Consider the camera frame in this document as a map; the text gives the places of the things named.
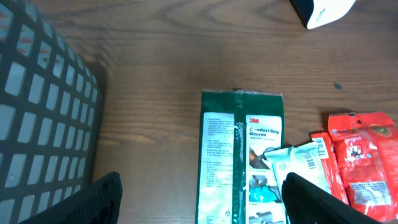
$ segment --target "black and white object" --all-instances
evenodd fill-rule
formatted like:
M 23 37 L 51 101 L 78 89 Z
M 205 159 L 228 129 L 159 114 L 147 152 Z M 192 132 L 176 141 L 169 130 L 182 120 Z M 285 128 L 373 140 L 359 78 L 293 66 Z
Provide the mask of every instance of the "black and white object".
M 314 29 L 342 18 L 355 0 L 290 0 L 307 29 Z

